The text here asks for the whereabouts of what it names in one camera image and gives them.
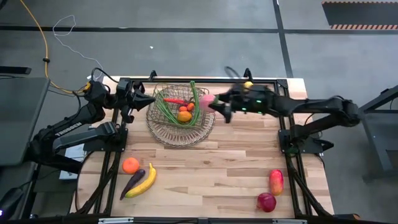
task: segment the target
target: red chili pepper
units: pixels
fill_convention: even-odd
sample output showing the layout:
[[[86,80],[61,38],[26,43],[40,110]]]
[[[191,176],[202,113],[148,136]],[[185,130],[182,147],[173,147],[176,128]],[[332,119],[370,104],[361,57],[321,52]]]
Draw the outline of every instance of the red chili pepper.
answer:
[[[184,106],[188,105],[188,103],[185,102],[184,100],[170,99],[170,98],[164,98],[163,100],[168,103],[176,103],[176,104],[180,104],[180,105],[184,105]]]

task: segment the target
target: gray floor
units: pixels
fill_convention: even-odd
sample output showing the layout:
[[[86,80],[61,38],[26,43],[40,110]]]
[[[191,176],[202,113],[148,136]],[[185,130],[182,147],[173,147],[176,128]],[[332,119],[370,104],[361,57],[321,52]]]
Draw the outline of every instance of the gray floor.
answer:
[[[26,4],[43,26],[74,14],[78,26],[276,28],[271,0],[26,0]],[[286,29],[329,28],[320,0],[279,4]],[[0,11],[0,24],[34,25],[18,1]],[[62,47],[51,32],[46,36],[52,80],[65,88],[81,87],[96,64]],[[311,98],[341,95],[363,105],[398,84],[398,35],[286,35],[286,39],[294,77],[305,79]],[[97,58],[112,75],[148,75],[155,69],[162,75],[224,76],[223,67],[230,65],[238,71],[249,67],[255,77],[286,77],[278,34],[75,32],[62,40]],[[0,64],[32,67],[30,76],[42,77],[43,57],[38,32],[0,31]],[[48,93],[37,129],[73,114],[76,107],[75,99]],[[397,223],[398,182],[362,181],[362,175],[378,168],[363,127],[333,128],[323,138],[335,143],[325,153],[335,213]],[[74,182],[61,182],[57,175],[41,181],[34,212],[67,213],[74,188]]]

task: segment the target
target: metal wire basket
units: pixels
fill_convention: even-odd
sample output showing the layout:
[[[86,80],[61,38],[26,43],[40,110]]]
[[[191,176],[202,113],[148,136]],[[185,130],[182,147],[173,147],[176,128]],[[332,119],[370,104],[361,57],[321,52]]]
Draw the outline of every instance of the metal wire basket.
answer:
[[[197,88],[198,97],[208,94],[209,91],[204,88]],[[189,85],[173,85],[167,83],[156,84],[153,97],[156,101],[163,101],[166,98],[180,99],[186,102],[192,101],[193,93]],[[154,137],[165,145],[172,147],[187,147],[196,144],[205,139],[211,132],[215,124],[214,113],[206,113],[195,105],[194,110],[200,110],[198,119],[193,126],[185,124],[171,123],[168,118],[152,103],[147,111],[147,125]],[[178,114],[180,105],[168,103],[173,115]]]
[[[201,98],[205,94],[209,94],[209,91],[205,88],[197,88],[197,87],[195,87],[195,88],[196,88],[199,98]],[[158,103],[163,102],[163,97],[179,99],[179,100],[186,101],[187,103],[193,102],[193,93],[192,93],[191,86],[158,83],[155,86],[153,97],[156,100],[154,103],[149,105],[149,108],[147,111],[147,120],[148,121],[153,121],[156,123],[161,123],[161,124],[166,124],[166,125],[177,126],[180,128],[201,128],[201,127],[203,127],[204,122],[205,122],[206,112],[199,109],[198,106],[196,106],[196,105],[192,111],[192,114],[195,114],[196,110],[200,110],[200,112],[199,112],[196,123],[191,126],[187,125],[187,124],[182,124],[182,123],[180,123],[180,124],[171,123],[169,121],[169,119],[157,107]],[[178,105],[176,103],[167,103],[167,106],[169,107],[172,114],[175,117],[177,117],[179,108],[181,107],[181,105]]]

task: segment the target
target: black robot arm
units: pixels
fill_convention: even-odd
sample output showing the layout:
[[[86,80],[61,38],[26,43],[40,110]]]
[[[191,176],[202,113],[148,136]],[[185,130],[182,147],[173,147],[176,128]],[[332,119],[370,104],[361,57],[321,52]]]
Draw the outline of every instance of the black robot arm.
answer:
[[[340,96],[324,100],[295,100],[287,96],[279,96],[264,85],[252,85],[250,88],[245,88],[244,85],[237,83],[226,93],[221,93],[216,97],[218,101],[224,103],[219,104],[216,100],[209,107],[221,113],[226,123],[231,121],[232,113],[236,111],[270,114],[275,117],[288,116],[292,113],[330,114],[297,128],[294,134],[296,138],[309,136],[338,125],[351,127],[360,122],[358,106]]]
[[[121,80],[116,93],[111,94],[101,82],[89,81],[84,90],[84,97],[88,103],[80,110],[55,125],[41,129],[29,143],[27,149],[27,160],[39,164],[56,167],[72,173],[78,173],[80,162],[56,154],[60,149],[75,146],[95,139],[113,138],[118,132],[115,124],[107,122],[99,125],[96,129],[84,133],[63,137],[66,133],[79,128],[84,124],[93,124],[105,117],[104,108],[121,110],[122,120],[132,123],[134,120],[132,111],[140,110],[154,102],[153,97],[144,94],[145,88],[141,82]]]

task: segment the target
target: wooden table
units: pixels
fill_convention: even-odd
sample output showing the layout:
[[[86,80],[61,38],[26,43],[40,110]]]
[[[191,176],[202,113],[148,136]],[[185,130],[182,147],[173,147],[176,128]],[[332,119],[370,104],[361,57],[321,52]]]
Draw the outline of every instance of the wooden table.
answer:
[[[287,81],[290,97],[307,97],[302,79],[290,78]],[[109,79],[105,78],[104,83],[115,90],[116,84]],[[225,92],[231,85],[198,83],[197,86],[217,94]],[[151,95],[154,84],[145,83],[145,88],[146,93]],[[232,122],[226,124],[224,117],[217,113],[215,127],[205,140],[186,149],[173,149],[152,137],[146,124],[146,110],[134,111],[134,116],[134,122],[127,126],[129,136],[121,163],[128,157],[135,157],[141,167],[148,170],[151,162],[157,169],[157,179],[144,194],[120,201],[121,191],[131,178],[121,170],[120,163],[112,216],[294,217],[285,157],[280,153],[277,141],[277,131],[280,129],[278,119],[270,115],[236,113]],[[307,116],[308,114],[295,114],[296,123],[302,124]],[[107,110],[102,122],[110,121],[111,117],[112,111]],[[95,152],[83,166],[78,180],[79,206],[83,205],[98,185],[103,157],[104,152]],[[324,208],[333,213],[321,161],[314,155],[305,154],[303,164],[309,189]],[[276,209],[264,213],[256,210],[256,199],[260,193],[269,192],[268,176],[272,169],[283,172],[284,192],[276,198]],[[297,192],[300,208],[304,211],[301,190]],[[103,207],[107,195],[106,189]]]

